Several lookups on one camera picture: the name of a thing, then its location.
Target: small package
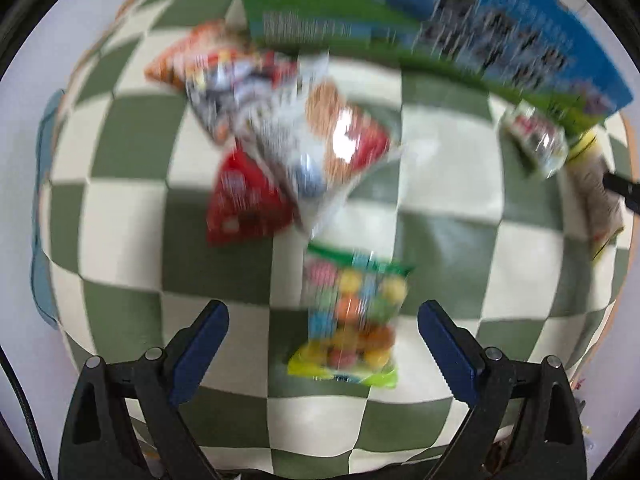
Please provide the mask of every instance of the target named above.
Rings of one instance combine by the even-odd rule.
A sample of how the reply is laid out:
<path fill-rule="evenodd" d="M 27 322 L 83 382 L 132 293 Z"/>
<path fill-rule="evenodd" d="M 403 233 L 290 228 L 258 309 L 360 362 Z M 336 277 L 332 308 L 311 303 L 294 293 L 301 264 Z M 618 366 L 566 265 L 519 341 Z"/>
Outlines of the small package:
<path fill-rule="evenodd" d="M 569 152 L 564 128 L 540 110 L 521 101 L 513 111 L 505 112 L 500 126 L 518 141 L 522 151 L 545 178 L 562 168 Z"/>
<path fill-rule="evenodd" d="M 395 322 L 409 272 L 370 254 L 310 243 L 301 299 L 309 309 L 308 341 L 289 360 L 288 373 L 395 387 Z"/>
<path fill-rule="evenodd" d="M 226 158 L 207 212 L 214 245 L 271 236 L 289 226 L 294 205 L 254 160 L 236 147 Z"/>
<path fill-rule="evenodd" d="M 183 89 L 197 69 L 215 66 L 221 59 L 253 56 L 248 43 L 227 30 L 224 20 L 215 20 L 198 25 L 186 38 L 164 50 L 145 67 L 145 76 Z"/>
<path fill-rule="evenodd" d="M 267 97 L 283 81 L 295 76 L 297 63 L 267 52 L 236 60 L 220 59 L 194 70 L 186 80 L 187 97 L 202 126 L 219 144 L 233 133 L 238 110 Z"/>
<path fill-rule="evenodd" d="M 328 56 L 300 59 L 292 81 L 243 107 L 238 119 L 245 149 L 264 159 L 296 202 L 303 230 L 311 236 L 330 203 L 345 198 L 393 147 L 380 124 L 345 101 L 327 69 Z"/>
<path fill-rule="evenodd" d="M 596 260 L 609 241 L 624 229 L 620 196 L 602 185 L 609 167 L 593 130 L 576 144 L 566 164 L 575 192 L 584 208 L 591 244 Z"/>

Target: white wall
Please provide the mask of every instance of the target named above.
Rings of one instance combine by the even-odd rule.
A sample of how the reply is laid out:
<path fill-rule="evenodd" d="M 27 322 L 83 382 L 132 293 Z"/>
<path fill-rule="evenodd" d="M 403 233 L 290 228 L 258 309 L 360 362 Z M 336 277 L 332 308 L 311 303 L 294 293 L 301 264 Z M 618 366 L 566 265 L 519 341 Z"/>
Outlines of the white wall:
<path fill-rule="evenodd" d="M 35 139 L 47 100 L 66 86 L 79 57 L 123 1 L 59 0 L 0 81 L 0 344 L 29 399 L 54 474 L 77 375 L 60 334 L 43 322 L 31 297 Z M 0 412 L 36 463 L 22 412 L 1 372 Z"/>

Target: checkered mat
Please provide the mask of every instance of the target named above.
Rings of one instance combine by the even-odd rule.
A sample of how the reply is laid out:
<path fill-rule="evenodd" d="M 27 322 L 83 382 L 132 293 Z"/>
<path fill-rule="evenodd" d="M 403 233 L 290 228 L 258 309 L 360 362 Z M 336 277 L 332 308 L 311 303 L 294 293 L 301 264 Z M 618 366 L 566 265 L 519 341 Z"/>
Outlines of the checkered mat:
<path fill-rule="evenodd" d="M 220 470 L 305 479 L 437 456 L 452 438 L 466 406 L 452 399 L 418 334 L 424 300 L 438 300 L 482 345 L 510 358 L 556 354 L 575 367 L 626 274 L 632 217 L 592 269 L 566 176 L 528 176 L 497 133 L 505 102 L 432 76 L 334 59 L 340 90 L 406 149 L 353 191 L 321 238 L 417 267 L 399 319 L 395 390 L 287 376 L 287 359 L 306 339 L 298 307 L 306 240 L 291 228 L 207 245 L 205 213 L 225 153 L 183 95 L 143 75 L 190 27 L 219 17 L 241 24 L 241 0 L 138 0 L 69 89 L 40 218 L 78 366 L 95 353 L 136 359 L 220 298 L 229 332 L 181 408 L 184 420 Z M 629 174 L 620 117 L 599 136 L 610 165 Z M 140 407 L 129 407 L 150 442 Z"/>

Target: blue gripper pad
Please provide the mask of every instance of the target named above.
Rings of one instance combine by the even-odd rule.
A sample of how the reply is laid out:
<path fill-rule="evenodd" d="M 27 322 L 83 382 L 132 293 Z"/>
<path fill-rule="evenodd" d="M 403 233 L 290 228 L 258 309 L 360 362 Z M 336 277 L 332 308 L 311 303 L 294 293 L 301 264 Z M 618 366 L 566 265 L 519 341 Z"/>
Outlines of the blue gripper pad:
<path fill-rule="evenodd" d="M 418 330 L 447 381 L 453 396 L 472 408 L 478 402 L 478 372 L 456 343 L 450 330 L 458 330 L 446 314 L 450 327 L 437 314 L 442 308 L 436 301 L 426 301 L 418 311 Z"/>
<path fill-rule="evenodd" d="M 212 300 L 207 307 L 211 303 L 216 305 L 175 365 L 174 387 L 169 394 L 169 402 L 174 406 L 191 400 L 195 395 L 229 328 L 229 310 L 226 305 Z"/>

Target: black cable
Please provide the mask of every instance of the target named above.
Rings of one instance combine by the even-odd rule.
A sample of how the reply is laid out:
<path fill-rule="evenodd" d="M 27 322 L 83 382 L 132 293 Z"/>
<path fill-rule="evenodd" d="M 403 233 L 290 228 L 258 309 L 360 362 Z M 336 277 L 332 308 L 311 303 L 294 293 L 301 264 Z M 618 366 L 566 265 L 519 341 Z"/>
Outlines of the black cable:
<path fill-rule="evenodd" d="M 33 418 L 33 413 L 31 413 L 31 407 L 29 406 L 29 401 L 27 397 L 24 395 L 24 390 L 22 386 L 20 386 L 20 381 L 18 381 L 18 377 L 15 375 L 14 369 L 4 354 L 4 350 L 0 346 L 0 365 L 2 366 L 2 370 L 6 374 L 6 378 L 9 379 L 9 384 L 11 384 L 14 389 L 15 396 L 18 398 L 18 402 L 20 402 L 20 407 L 22 409 L 22 413 L 24 414 L 24 420 L 27 423 L 27 428 L 29 428 L 29 434 L 31 435 L 31 441 L 33 442 L 33 447 L 36 450 L 36 455 L 38 457 L 38 462 L 40 463 L 40 468 L 42 469 L 42 473 L 46 480 L 53 480 L 53 475 L 51 474 L 51 469 L 49 468 L 49 462 L 47 462 L 47 456 L 44 453 L 44 448 L 42 447 L 42 441 L 40 440 L 40 434 L 38 433 L 38 427 L 36 426 L 36 420 Z"/>

